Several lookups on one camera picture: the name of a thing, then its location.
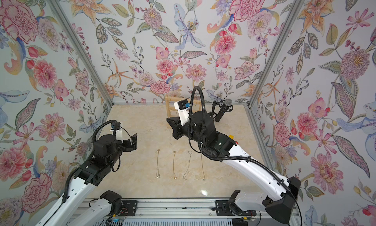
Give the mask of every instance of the beige marble surface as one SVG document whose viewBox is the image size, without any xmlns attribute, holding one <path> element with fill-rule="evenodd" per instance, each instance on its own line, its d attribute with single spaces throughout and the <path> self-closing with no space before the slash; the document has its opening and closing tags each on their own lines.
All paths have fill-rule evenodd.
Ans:
<svg viewBox="0 0 376 226">
<path fill-rule="evenodd" d="M 188 151 L 192 150 L 188 138 L 176 140 L 172 137 L 172 129 L 167 128 L 166 118 L 166 107 L 163 105 L 112 107 L 108 120 L 121 122 L 130 135 L 137 133 L 138 148 L 131 153 L 123 153 L 119 171 L 109 173 L 89 198 L 98 198 L 107 190 L 114 191 L 123 198 L 229 197 L 237 189 L 260 191 L 258 186 L 237 170 L 204 156 L 203 180 L 201 154 L 195 152 L 192 153 L 187 180 L 184 180 L 183 175 L 190 157 Z M 232 112 L 224 114 L 215 123 L 215 127 L 221 133 L 233 135 L 234 140 L 247 153 L 262 162 L 242 105 L 235 105 Z M 109 126 L 102 131 L 101 135 L 104 134 L 109 134 Z M 192 141 L 192 146 L 198 149 L 195 141 Z M 156 179 L 158 149 L 161 178 Z M 176 151 L 174 169 L 177 179 L 173 177 L 173 151 Z"/>
</svg>

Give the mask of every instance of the floral wallpaper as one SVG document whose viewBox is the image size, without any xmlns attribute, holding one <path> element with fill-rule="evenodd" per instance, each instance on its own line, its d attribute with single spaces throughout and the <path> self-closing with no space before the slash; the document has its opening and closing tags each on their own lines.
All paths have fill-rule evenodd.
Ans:
<svg viewBox="0 0 376 226">
<path fill-rule="evenodd" d="M 248 102 L 293 0 L 59 0 L 115 103 Z"/>
<path fill-rule="evenodd" d="M 0 0 L 0 226 L 35 225 L 109 113 L 45 0 Z"/>
<path fill-rule="evenodd" d="M 305 0 L 252 106 L 306 226 L 376 226 L 374 0 Z"/>
</svg>

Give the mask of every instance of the red berry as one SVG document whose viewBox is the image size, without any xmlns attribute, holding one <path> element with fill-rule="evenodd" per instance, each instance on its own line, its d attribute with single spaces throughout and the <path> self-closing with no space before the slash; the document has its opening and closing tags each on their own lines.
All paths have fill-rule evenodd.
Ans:
<svg viewBox="0 0 376 226">
<path fill-rule="evenodd" d="M 35 65 L 34 60 L 29 60 L 29 61 L 26 62 L 26 66 L 27 66 L 29 69 L 34 68 L 34 65 Z"/>
<path fill-rule="evenodd" d="M 370 211 L 367 209 L 363 209 L 363 214 L 365 215 L 371 215 Z"/>
</svg>

